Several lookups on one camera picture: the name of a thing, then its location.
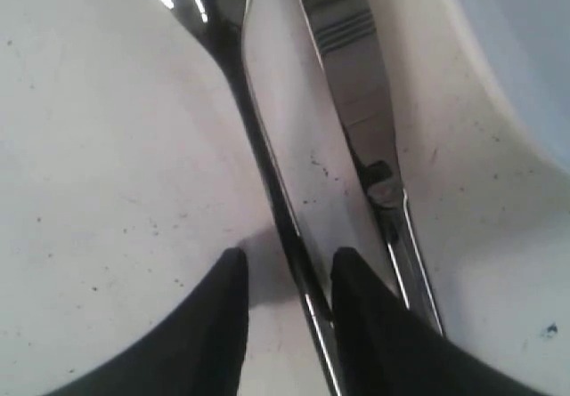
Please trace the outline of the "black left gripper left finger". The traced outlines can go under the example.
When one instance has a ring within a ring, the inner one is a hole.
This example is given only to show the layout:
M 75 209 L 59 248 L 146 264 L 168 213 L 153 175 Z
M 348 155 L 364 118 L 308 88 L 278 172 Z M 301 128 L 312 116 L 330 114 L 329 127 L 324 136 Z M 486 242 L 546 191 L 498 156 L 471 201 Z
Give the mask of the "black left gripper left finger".
M 57 395 L 235 395 L 248 340 L 248 258 L 224 250 L 155 328 Z

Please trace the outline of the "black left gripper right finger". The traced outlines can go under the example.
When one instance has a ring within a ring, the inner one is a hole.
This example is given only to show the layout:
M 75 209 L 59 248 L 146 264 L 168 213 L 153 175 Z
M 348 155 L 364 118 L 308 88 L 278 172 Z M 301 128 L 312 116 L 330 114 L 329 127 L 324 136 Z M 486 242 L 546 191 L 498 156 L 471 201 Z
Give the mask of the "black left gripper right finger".
M 331 269 L 332 312 L 350 395 L 534 395 L 408 311 L 351 247 Z

